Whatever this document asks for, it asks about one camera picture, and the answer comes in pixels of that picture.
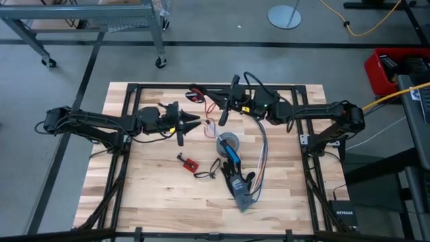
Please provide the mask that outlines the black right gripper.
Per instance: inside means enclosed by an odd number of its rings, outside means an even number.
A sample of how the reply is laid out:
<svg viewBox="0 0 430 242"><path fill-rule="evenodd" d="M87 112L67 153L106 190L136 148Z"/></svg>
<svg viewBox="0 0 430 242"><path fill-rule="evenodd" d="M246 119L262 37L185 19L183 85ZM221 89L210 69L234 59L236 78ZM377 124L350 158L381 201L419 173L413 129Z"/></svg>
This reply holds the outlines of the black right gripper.
<svg viewBox="0 0 430 242"><path fill-rule="evenodd" d="M241 85L239 83L240 77L234 75L229 88L208 89L204 85L191 84L189 90L201 91L205 95L205 99L212 100L222 110L218 121L220 126L226 124L231 110L262 120L268 107L268 104L265 104L261 97L266 88L254 74L244 74L243 77L246 85Z"/></svg>

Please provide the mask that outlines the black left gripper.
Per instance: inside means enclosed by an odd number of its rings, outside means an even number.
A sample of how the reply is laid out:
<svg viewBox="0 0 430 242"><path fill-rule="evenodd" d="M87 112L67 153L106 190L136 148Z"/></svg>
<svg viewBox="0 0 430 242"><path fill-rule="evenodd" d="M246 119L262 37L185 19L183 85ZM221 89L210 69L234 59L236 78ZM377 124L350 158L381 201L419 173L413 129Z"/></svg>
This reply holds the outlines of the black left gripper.
<svg viewBox="0 0 430 242"><path fill-rule="evenodd" d="M158 105L166 110L161 118L163 124L169 125L171 128L175 129L177 144L182 147L184 145L183 133L188 133L194 128L197 128L201 122L194 121L199 120L200 117L194 114L180 113L179 102L173 102L167 105L158 103Z"/></svg>

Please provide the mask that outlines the black wire spool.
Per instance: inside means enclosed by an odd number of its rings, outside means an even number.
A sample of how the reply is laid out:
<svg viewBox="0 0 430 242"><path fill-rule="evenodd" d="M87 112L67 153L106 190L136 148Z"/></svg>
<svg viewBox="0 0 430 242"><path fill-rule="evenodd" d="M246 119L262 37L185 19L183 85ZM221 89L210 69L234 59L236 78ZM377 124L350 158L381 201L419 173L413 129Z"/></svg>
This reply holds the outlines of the black wire spool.
<svg viewBox="0 0 430 242"><path fill-rule="evenodd" d="M196 104L202 104L206 101L204 94L197 90L197 89L190 89L188 92L185 93L185 97Z"/></svg>

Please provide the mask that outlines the small red circuit board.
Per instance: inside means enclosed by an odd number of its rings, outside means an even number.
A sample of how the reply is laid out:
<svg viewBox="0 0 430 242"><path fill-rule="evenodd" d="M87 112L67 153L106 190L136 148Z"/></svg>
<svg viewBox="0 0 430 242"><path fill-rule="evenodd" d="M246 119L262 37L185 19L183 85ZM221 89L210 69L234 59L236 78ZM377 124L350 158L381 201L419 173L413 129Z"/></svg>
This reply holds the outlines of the small red circuit board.
<svg viewBox="0 0 430 242"><path fill-rule="evenodd" d="M177 159L180 160L183 163L183 166L192 173L195 173L199 167L195 161L191 159L184 159L182 153L177 155Z"/></svg>

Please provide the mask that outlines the clear safety glasses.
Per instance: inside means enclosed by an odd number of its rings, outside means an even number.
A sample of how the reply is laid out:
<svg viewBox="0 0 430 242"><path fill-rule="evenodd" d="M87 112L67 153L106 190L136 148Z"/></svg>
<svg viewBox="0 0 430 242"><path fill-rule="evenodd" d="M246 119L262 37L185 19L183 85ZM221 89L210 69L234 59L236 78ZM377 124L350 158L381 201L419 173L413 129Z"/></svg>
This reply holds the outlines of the clear safety glasses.
<svg viewBox="0 0 430 242"><path fill-rule="evenodd" d="M221 160L220 158L217 158L211 165L209 171L198 172L198 173L195 173L193 176L198 179L205 178L205 177L209 177L210 179L215 179L216 171L218 170L220 165L221 165Z"/></svg>

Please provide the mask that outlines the black grey work glove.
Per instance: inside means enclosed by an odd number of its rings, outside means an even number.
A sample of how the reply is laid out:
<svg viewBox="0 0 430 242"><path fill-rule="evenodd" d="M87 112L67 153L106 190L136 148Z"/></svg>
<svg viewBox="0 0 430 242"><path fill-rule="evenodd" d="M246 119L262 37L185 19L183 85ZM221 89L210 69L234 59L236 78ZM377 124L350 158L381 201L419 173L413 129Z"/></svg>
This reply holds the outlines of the black grey work glove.
<svg viewBox="0 0 430 242"><path fill-rule="evenodd" d="M234 163L230 159L222 163L221 172L239 210L246 211L253 203L251 186L255 172L250 172L243 177L241 163Z"/></svg>

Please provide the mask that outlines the round grey stand base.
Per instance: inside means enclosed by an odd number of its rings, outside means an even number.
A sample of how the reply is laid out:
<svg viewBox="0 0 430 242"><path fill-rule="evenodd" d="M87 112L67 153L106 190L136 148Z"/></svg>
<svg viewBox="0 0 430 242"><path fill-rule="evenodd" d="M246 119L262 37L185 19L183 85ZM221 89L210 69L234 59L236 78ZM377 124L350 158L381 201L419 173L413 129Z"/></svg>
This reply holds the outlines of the round grey stand base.
<svg viewBox="0 0 430 242"><path fill-rule="evenodd" d="M300 0L296 0L294 6L276 5L272 7L267 14L268 21L271 25L283 30L298 27L302 22L302 16L298 11L299 4Z"/></svg>

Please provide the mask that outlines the black horizontal rig bar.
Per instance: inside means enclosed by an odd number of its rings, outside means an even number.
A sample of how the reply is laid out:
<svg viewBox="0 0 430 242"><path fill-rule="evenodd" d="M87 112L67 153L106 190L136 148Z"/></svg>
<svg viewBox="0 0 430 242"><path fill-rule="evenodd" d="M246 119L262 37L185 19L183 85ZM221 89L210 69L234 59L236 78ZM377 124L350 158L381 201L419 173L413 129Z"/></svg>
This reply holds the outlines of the black horizontal rig bar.
<svg viewBox="0 0 430 242"><path fill-rule="evenodd" d="M207 241L221 241L225 239L245 240L282 240L284 242L314 241L314 242L430 242L397 237L382 237L376 235L362 235L358 233L336 233L317 231L314 235L295 235L287 230L281 235L258 234L228 234L228 233L150 233L138 227L134 232L117 232L114 229L73 229L53 233L34 235L17 235L0 237L0 242L95 242L106 239L132 238L134 242L145 239L203 239Z"/></svg>

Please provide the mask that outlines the red plastic bin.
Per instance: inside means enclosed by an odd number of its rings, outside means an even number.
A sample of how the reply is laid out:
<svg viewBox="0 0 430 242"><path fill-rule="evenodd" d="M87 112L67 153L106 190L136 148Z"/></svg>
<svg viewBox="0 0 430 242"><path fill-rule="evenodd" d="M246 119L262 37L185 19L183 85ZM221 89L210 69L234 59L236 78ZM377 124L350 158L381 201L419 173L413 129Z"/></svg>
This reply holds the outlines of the red plastic bin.
<svg viewBox="0 0 430 242"><path fill-rule="evenodd" d="M382 56L392 60L396 67L388 68ZM375 48L365 61L364 68L372 90L377 96L386 96L398 91L395 75L405 75L404 61L409 57L425 57L430 61L430 48Z"/></svg>

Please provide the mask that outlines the grey metal wheeled cart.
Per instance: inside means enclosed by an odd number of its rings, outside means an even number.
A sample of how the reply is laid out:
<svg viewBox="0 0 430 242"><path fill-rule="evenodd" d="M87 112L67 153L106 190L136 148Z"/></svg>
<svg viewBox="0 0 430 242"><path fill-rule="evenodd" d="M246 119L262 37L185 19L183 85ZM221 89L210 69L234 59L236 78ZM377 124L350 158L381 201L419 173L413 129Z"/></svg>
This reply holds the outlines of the grey metal wheeled cart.
<svg viewBox="0 0 430 242"><path fill-rule="evenodd" d="M0 20L48 68L57 62L37 39L39 33L148 31L157 52L155 66L162 69L167 64L162 33L169 27L168 14L163 0L0 0Z"/></svg>

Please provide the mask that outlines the black electronic device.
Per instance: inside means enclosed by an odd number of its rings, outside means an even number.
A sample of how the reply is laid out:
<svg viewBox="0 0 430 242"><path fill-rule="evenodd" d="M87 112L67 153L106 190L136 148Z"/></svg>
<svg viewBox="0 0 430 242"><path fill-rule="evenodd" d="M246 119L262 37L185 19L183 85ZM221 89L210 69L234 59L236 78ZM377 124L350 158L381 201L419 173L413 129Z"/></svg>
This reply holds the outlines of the black electronic device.
<svg viewBox="0 0 430 242"><path fill-rule="evenodd" d="M399 66L387 55L380 55L379 58L388 80L397 83Z"/></svg>

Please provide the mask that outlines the grey desk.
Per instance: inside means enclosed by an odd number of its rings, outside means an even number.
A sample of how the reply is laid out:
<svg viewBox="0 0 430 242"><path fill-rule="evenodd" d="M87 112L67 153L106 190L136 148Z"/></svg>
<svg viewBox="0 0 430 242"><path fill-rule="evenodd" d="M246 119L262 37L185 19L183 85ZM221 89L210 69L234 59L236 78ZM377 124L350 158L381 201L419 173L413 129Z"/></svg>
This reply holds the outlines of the grey desk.
<svg viewBox="0 0 430 242"><path fill-rule="evenodd" d="M415 214L421 237L430 241L430 119L426 120L420 100L416 100L418 90L410 90L414 83L408 75L398 78L398 88L406 93L401 95L404 112L417 154L416 165L405 169L408 188L412 195Z"/></svg>

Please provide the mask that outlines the grey duct tape roll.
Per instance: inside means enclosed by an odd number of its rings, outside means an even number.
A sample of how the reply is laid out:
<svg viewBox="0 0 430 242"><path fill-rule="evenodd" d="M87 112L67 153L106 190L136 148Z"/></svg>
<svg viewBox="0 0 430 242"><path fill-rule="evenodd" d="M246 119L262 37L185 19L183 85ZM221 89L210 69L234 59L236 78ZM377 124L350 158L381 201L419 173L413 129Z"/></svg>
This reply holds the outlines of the grey duct tape roll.
<svg viewBox="0 0 430 242"><path fill-rule="evenodd" d="M220 143L221 140L225 140L234 149L235 152L238 151L240 147L240 141L237 135L231 132L223 132L222 134L219 135L216 141L216 149L218 154L221 157L227 158L226 151L224 150L223 146Z"/></svg>

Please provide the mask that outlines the black aluminium table frame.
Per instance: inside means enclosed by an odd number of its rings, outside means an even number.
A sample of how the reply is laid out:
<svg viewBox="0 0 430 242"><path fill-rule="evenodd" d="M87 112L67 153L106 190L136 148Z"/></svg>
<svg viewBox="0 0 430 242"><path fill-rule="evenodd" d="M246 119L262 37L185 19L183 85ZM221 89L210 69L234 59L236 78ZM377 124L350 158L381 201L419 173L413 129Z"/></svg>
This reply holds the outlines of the black aluminium table frame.
<svg viewBox="0 0 430 242"><path fill-rule="evenodd" d="M179 109L205 118L204 105L185 97L187 85L155 86L141 89L138 110L178 101ZM177 160L177 154L183 153L199 164L197 172L201 172L209 171L219 157L215 139L205 136L201 124L185 135L182 147L174 137L151 144L132 141L125 184L118 190L122 192L119 209L114 209L115 195L107 206L104 225L99 227L116 225L117 232L142 227L142 232L157 236L218 233L261 237L285 235L286 230L294 235L311 235L314 228L326 230L327 214L323 215L316 196L313 201L308 199L297 124L287 133L285 124L262 123L268 138L268 161L261 196L250 209L240 212L219 170L216 179L198 179ZM256 171L263 140L256 122L230 112L226 125L216 129L238 136L244 176ZM101 202L111 163L107 153L90 159L73 227L82 225Z"/></svg>

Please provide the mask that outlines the blue black handled screwdriver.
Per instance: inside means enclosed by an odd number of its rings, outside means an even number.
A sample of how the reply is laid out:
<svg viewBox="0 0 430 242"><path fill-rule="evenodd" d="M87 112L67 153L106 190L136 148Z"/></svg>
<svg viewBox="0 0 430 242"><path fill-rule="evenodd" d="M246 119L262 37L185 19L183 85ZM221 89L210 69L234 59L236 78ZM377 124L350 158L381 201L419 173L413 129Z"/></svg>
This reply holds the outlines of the blue black handled screwdriver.
<svg viewBox="0 0 430 242"><path fill-rule="evenodd" d="M238 164L241 160L237 155L236 151L228 144L225 138L222 138L221 135L216 131L215 126L209 120L206 120L207 126L214 132L217 138L220 140L220 145L224 148L226 156L235 164Z"/></svg>

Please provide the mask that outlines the silver mounting bracket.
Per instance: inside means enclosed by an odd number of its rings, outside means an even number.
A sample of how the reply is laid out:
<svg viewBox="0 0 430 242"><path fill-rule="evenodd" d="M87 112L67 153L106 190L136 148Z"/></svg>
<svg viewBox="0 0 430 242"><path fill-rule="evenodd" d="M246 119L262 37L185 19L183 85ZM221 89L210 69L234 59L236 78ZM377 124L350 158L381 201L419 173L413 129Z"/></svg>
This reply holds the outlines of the silver mounting bracket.
<svg viewBox="0 0 430 242"><path fill-rule="evenodd" d="M309 141L309 134L301 134L300 135L300 144L301 145L307 145L308 141ZM334 142L331 143L327 143L328 146L332 146L332 147L339 147L340 146L340 141L336 140Z"/></svg>

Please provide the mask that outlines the black Netgear network switch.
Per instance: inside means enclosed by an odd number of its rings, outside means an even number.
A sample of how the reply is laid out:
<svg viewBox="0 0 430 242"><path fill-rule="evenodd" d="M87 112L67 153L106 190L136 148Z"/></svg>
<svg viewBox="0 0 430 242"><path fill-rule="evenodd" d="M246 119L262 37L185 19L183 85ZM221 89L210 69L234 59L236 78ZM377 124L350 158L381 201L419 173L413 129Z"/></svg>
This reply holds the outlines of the black Netgear network switch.
<svg viewBox="0 0 430 242"><path fill-rule="evenodd" d="M337 217L350 229L358 229L357 216L353 204L348 200L330 200L329 204Z"/></svg>

